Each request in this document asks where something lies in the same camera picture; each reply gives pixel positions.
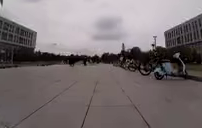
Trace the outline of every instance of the distant tree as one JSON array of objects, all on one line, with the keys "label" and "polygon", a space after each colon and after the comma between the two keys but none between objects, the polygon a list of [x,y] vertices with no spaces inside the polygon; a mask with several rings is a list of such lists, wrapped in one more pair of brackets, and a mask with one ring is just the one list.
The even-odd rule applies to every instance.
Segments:
[{"label": "distant tree", "polygon": [[131,56],[132,56],[133,59],[139,60],[139,58],[141,56],[141,49],[139,47],[133,47],[130,50],[130,54],[131,54]]}]

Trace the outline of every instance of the motor scooter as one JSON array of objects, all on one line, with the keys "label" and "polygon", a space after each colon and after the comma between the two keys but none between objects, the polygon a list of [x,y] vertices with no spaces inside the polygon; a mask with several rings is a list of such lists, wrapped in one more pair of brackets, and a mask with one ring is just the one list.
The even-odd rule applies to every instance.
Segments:
[{"label": "motor scooter", "polygon": [[180,53],[175,53],[173,58],[178,59],[181,64],[172,63],[169,60],[161,60],[154,69],[154,76],[157,80],[162,80],[164,76],[183,77],[186,79],[186,65],[180,58]]}]

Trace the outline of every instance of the person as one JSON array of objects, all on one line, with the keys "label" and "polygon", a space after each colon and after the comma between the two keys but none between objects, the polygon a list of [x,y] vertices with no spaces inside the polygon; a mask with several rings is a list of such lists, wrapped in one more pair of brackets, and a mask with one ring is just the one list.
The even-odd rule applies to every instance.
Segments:
[{"label": "person", "polygon": [[87,65],[86,62],[87,62],[87,58],[85,57],[85,58],[83,59],[83,64],[84,64],[84,66]]},{"label": "person", "polygon": [[75,64],[75,58],[74,58],[74,56],[73,55],[71,55],[69,58],[68,58],[68,63],[69,63],[69,65],[70,66],[74,66],[74,64]]}]

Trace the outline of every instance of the pavement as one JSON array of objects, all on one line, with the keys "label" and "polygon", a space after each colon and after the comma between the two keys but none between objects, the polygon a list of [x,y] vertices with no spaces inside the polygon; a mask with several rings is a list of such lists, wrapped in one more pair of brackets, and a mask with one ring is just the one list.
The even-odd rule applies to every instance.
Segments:
[{"label": "pavement", "polygon": [[105,64],[0,69],[0,126],[202,128],[202,82]]}]

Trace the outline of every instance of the scooter seat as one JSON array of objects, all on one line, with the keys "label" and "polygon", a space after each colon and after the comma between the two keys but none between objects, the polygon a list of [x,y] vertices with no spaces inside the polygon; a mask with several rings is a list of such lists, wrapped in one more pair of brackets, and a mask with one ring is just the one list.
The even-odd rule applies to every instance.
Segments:
[{"label": "scooter seat", "polygon": [[167,60],[167,59],[163,59],[160,61],[161,63],[165,63],[165,62],[170,62],[170,60]]}]

